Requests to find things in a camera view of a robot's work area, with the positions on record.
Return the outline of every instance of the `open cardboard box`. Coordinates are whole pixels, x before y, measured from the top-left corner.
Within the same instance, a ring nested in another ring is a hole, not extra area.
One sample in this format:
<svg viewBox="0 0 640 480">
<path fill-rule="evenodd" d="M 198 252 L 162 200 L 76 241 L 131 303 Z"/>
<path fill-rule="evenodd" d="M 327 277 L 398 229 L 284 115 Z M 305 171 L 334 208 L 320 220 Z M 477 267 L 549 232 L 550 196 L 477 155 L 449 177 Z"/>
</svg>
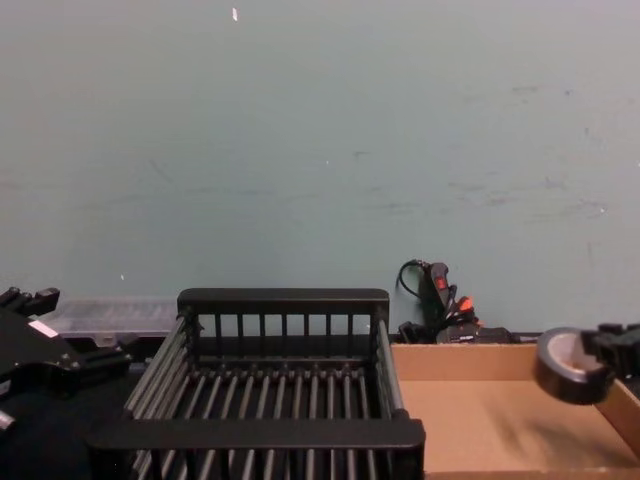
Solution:
<svg viewBox="0 0 640 480">
<path fill-rule="evenodd" d="M 393 356 L 427 432 L 429 479 L 640 479 L 640 402 L 619 382 L 576 406 L 537 386 L 535 345 L 394 345 Z"/>
</svg>

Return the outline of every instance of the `black electronic device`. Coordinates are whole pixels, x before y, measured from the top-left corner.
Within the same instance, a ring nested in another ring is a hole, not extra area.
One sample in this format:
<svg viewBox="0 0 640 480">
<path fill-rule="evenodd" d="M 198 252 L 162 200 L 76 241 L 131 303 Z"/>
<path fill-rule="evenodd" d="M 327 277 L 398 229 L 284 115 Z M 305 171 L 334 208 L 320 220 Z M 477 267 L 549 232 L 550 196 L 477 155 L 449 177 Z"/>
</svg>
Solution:
<svg viewBox="0 0 640 480">
<path fill-rule="evenodd" d="M 419 273 L 418 290 L 410 288 L 404 272 Z M 397 284 L 420 302 L 423 323 L 405 322 L 399 327 L 403 343 L 514 343 L 505 328 L 485 328 L 476 317 L 471 297 L 456 300 L 457 285 L 449 283 L 449 267 L 442 262 L 410 260 L 398 272 Z"/>
<path fill-rule="evenodd" d="M 55 310 L 60 291 L 35 295 L 16 287 L 0 294 L 0 400 L 34 388 L 71 394 L 86 384 L 124 374 L 131 356 L 118 346 L 79 353 L 58 332 L 30 315 Z M 13 418 L 0 412 L 0 431 Z"/>
</svg>

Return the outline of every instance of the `roll of tape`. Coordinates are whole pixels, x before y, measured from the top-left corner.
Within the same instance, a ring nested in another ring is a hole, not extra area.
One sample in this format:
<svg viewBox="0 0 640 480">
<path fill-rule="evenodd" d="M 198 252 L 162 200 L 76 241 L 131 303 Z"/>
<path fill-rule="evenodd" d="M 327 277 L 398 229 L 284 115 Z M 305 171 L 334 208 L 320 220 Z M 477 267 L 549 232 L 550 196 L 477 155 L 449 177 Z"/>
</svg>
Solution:
<svg viewBox="0 0 640 480">
<path fill-rule="evenodd" d="M 535 378 L 549 395 L 589 405 L 606 398 L 614 373 L 585 353 L 580 330 L 555 328 L 538 339 Z"/>
</svg>

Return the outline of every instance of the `black machine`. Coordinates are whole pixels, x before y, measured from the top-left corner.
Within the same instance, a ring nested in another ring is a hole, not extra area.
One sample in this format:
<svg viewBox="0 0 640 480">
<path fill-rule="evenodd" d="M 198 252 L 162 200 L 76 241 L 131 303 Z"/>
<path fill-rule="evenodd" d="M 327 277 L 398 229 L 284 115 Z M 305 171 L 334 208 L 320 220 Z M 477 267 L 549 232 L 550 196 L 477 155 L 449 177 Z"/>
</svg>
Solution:
<svg viewBox="0 0 640 480">
<path fill-rule="evenodd" d="M 385 291 L 191 289 L 178 311 L 121 417 L 87 439 L 95 479 L 423 478 Z"/>
<path fill-rule="evenodd" d="M 418 290 L 410 288 L 404 273 L 419 272 Z M 457 285 L 447 278 L 449 267 L 442 262 L 409 260 L 398 272 L 396 284 L 420 302 L 423 323 L 405 322 L 399 327 L 404 343 L 515 343 L 511 333 L 502 327 L 486 328 L 476 317 L 471 297 L 456 300 Z"/>
<path fill-rule="evenodd" d="M 60 291 L 35 295 L 12 287 L 0 295 L 0 399 L 33 388 L 71 394 L 86 384 L 127 372 L 131 356 L 121 347 L 79 353 L 31 315 L 55 310 Z M 0 412 L 0 431 L 14 419 Z"/>
<path fill-rule="evenodd" d="M 560 400 L 600 402 L 616 377 L 640 374 L 640 325 L 549 330 L 538 341 L 535 374 L 538 384 Z"/>
</svg>

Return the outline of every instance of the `black cable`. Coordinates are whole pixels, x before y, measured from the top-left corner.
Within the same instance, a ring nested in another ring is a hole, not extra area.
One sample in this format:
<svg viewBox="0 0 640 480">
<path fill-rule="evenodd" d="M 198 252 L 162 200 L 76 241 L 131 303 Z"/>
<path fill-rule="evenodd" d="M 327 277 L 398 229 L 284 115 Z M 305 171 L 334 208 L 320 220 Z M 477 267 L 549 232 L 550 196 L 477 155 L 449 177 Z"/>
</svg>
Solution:
<svg viewBox="0 0 640 480">
<path fill-rule="evenodd" d="M 429 266 L 429 264 L 427 262 L 424 262 L 422 260 L 418 260 L 416 258 L 414 258 L 413 260 L 409 260 L 408 262 L 405 262 L 400 267 L 400 270 L 398 271 L 398 277 L 396 278 L 396 288 L 398 287 L 398 284 L 400 284 L 400 285 L 402 285 L 402 288 L 404 288 L 411 295 L 416 297 L 418 300 L 422 300 L 422 298 L 420 297 L 418 292 L 416 292 L 415 290 L 409 288 L 409 286 L 405 283 L 404 278 L 403 278 L 403 274 L 404 274 L 404 271 L 409 267 L 419 267 L 419 268 L 424 270 L 428 266 Z"/>
</svg>

